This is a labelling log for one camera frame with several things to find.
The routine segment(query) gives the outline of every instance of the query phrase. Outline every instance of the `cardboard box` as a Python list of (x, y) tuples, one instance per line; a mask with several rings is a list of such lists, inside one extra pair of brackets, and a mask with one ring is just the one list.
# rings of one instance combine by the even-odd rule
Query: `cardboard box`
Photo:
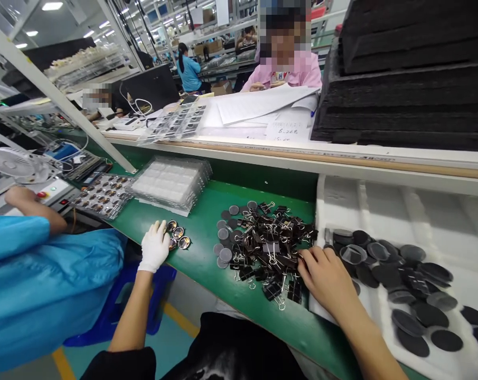
[(204, 47), (205, 47), (205, 44), (195, 46), (195, 48), (193, 49), (193, 51), (195, 52), (195, 55), (203, 55)]
[(229, 80), (219, 81), (218, 83), (212, 85), (211, 90), (214, 92), (214, 96), (231, 94), (232, 83)]
[(203, 10), (203, 23), (206, 24), (211, 22), (215, 19), (212, 9), (204, 9)]
[(207, 47), (209, 48), (209, 54), (217, 53), (223, 49), (223, 42), (220, 38), (217, 38), (215, 41), (207, 43)]

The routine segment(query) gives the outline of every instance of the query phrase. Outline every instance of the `black pants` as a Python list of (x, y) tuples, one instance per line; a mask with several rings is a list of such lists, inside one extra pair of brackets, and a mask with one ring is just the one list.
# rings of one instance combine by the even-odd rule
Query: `black pants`
[(202, 85), (197, 91), (202, 91), (203, 93), (211, 92), (211, 84), (209, 82), (202, 82)]

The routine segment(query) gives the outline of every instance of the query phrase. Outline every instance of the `dark hair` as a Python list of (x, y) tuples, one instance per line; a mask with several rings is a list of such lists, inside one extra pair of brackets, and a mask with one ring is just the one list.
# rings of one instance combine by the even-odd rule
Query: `dark hair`
[(184, 72), (184, 63), (182, 62), (182, 56), (184, 55), (185, 52), (188, 51), (188, 47), (186, 46), (185, 43), (181, 42), (179, 46), (177, 47), (177, 50), (179, 50), (179, 69), (181, 69), (181, 72)]

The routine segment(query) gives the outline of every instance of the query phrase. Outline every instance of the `ceiling light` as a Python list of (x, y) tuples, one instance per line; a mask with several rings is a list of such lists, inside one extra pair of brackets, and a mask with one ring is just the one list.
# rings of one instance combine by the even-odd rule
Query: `ceiling light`
[(45, 3), (45, 5), (42, 7), (42, 11), (57, 11), (62, 6), (62, 2)]

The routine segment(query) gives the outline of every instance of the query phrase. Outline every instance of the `white foam tray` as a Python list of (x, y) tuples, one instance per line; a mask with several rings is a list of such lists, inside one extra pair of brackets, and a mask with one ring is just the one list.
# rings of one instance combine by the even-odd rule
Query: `white foam tray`
[[(408, 306), (390, 303), (382, 285), (372, 289), (360, 284), (359, 298), (397, 360), (435, 380), (478, 380), (478, 343), (460, 313), (464, 306), (478, 310), (478, 198), (320, 175), (316, 228), (319, 246), (325, 244), (325, 228), (364, 230), (398, 246), (418, 245), (427, 252), (426, 262), (450, 270), (454, 281), (446, 291), (459, 305), (446, 315), (449, 330), (464, 342), (456, 353), (437, 348), (429, 336), (424, 337), (430, 348), (427, 358), (410, 353), (398, 342), (391, 321), (392, 309), (408, 311)], [(309, 309), (335, 323), (313, 297)]]

